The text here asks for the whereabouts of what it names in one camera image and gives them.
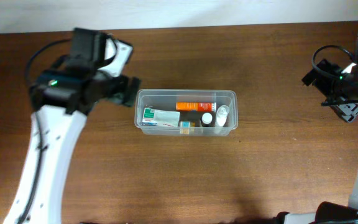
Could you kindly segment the dark bottle white cap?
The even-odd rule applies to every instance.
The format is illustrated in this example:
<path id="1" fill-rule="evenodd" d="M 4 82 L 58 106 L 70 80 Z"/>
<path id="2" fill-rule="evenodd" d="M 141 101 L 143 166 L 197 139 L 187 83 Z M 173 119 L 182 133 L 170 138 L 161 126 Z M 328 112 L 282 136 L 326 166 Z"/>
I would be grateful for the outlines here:
<path id="1" fill-rule="evenodd" d="M 201 127 L 210 127 L 213 121 L 213 115 L 211 113 L 204 113 L 200 118 Z"/>

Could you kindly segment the orange effervescent tablet tube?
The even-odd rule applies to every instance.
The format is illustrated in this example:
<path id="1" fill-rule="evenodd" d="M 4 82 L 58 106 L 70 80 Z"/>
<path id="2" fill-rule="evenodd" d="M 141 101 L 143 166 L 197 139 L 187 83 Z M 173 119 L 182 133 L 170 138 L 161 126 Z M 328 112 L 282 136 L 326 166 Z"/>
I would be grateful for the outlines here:
<path id="1" fill-rule="evenodd" d="M 216 103 L 177 102 L 175 105 L 178 111 L 215 112 Z"/>

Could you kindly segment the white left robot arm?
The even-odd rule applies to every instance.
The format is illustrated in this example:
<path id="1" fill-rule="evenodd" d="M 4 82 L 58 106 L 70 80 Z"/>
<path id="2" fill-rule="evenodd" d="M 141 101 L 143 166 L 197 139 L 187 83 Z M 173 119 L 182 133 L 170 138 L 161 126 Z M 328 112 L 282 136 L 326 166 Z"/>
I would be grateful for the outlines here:
<path id="1" fill-rule="evenodd" d="M 60 223 L 62 198 L 76 142 L 95 105 L 130 107 L 140 79 L 122 74 L 133 46 L 112 34 L 76 28 L 70 51 L 36 78 L 24 78 L 31 114 L 29 148 L 6 223 Z"/>

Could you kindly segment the white green medicine box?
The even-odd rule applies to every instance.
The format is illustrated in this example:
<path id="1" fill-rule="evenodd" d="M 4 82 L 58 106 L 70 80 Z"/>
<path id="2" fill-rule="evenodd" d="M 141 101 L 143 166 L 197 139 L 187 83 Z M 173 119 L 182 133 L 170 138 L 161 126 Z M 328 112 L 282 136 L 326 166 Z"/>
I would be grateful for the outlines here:
<path id="1" fill-rule="evenodd" d="M 145 108 L 142 122 L 151 126 L 177 127 L 180 121 L 180 112 L 164 111 Z"/>

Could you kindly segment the white spray bottle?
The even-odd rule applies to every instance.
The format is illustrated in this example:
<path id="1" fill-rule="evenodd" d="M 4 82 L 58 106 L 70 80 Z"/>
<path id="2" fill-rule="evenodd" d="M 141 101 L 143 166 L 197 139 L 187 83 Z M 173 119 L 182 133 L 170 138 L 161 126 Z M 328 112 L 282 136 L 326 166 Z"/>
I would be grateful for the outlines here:
<path id="1" fill-rule="evenodd" d="M 226 105 L 220 106 L 216 111 L 214 134 L 219 134 L 226 124 L 230 109 Z"/>

